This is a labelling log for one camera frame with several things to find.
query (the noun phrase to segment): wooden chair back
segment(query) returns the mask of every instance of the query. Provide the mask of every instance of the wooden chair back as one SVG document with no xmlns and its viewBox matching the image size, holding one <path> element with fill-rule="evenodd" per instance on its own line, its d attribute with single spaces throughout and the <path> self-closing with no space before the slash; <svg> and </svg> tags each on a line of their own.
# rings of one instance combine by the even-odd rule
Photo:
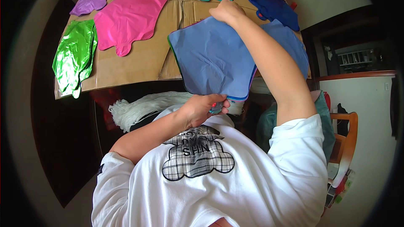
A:
<svg viewBox="0 0 404 227">
<path fill-rule="evenodd" d="M 348 134 L 342 136 L 340 134 L 335 135 L 335 144 L 332 149 L 330 163 L 338 163 L 338 173 L 336 174 L 334 179 L 329 179 L 328 183 L 330 183 L 333 187 L 338 187 L 341 183 L 342 179 L 345 176 L 345 173 L 348 171 L 348 168 L 351 164 L 353 154 L 355 152 L 356 139 L 357 139 L 357 114 L 356 112 L 351 113 L 330 113 L 331 120 L 332 119 L 341 119 L 341 120 L 349 120 L 350 128 L 348 130 Z"/>
</svg>

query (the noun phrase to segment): white t-shirt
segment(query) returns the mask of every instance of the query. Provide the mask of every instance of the white t-shirt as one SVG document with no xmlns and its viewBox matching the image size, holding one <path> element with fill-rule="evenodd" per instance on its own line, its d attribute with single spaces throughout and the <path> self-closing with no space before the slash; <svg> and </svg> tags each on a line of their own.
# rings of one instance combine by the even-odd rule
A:
<svg viewBox="0 0 404 227">
<path fill-rule="evenodd" d="M 176 110 L 167 109 L 158 118 Z M 93 195 L 98 226 L 315 226 L 327 190 L 320 115 L 274 128 L 266 154 L 227 115 L 180 133 L 135 166 L 104 156 Z"/>
</svg>

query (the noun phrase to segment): hand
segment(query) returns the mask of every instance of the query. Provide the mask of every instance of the hand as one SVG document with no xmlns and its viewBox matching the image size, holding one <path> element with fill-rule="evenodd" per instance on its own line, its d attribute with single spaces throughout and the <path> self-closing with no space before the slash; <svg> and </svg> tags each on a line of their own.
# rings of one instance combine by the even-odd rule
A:
<svg viewBox="0 0 404 227">
<path fill-rule="evenodd" d="M 198 127 L 206 121 L 206 119 L 214 116 L 209 110 L 213 103 L 223 102 L 222 111 L 215 115 L 226 114 L 230 107 L 226 95 L 211 94 L 211 95 L 193 95 L 181 108 L 176 111 L 187 122 L 187 129 Z"/>
<path fill-rule="evenodd" d="M 218 21 L 225 22 L 232 26 L 233 22 L 240 16 L 245 16 L 244 10 L 235 2 L 222 0 L 216 8 L 210 8 L 209 13 Z"/>
</svg>

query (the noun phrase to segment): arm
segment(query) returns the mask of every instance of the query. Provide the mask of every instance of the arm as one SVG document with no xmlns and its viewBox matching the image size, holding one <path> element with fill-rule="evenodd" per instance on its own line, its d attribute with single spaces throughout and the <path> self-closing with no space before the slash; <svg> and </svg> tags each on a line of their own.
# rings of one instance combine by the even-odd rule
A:
<svg viewBox="0 0 404 227">
<path fill-rule="evenodd" d="M 209 117 L 209 109 L 213 103 L 223 102 L 224 107 L 219 114 L 228 113 L 230 107 L 226 95 L 193 95 L 178 111 L 170 113 L 150 124 L 123 135 L 112 146 L 110 152 L 116 152 L 133 164 L 156 148 L 164 141 L 191 128 L 200 126 Z"/>
<path fill-rule="evenodd" d="M 317 113 L 300 69 L 278 42 L 249 19 L 235 2 L 222 0 L 209 12 L 233 27 L 250 51 L 278 104 L 277 126 Z"/>
</svg>

